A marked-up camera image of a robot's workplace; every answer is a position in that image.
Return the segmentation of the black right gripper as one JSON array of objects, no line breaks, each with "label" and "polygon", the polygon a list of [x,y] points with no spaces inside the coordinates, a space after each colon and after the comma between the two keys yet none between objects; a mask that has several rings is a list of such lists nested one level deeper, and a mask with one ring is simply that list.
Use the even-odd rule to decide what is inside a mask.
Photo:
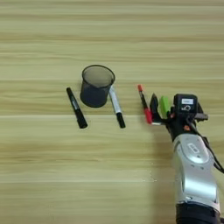
[{"label": "black right gripper", "polygon": [[170,133],[172,141],[182,134],[197,135],[198,131],[196,128],[196,123],[208,120],[208,115],[205,114],[177,116],[175,115],[174,106],[171,107],[171,116],[164,119],[158,113],[158,98],[155,94],[153,94],[150,99],[150,112],[152,116],[152,123],[164,125]]}]

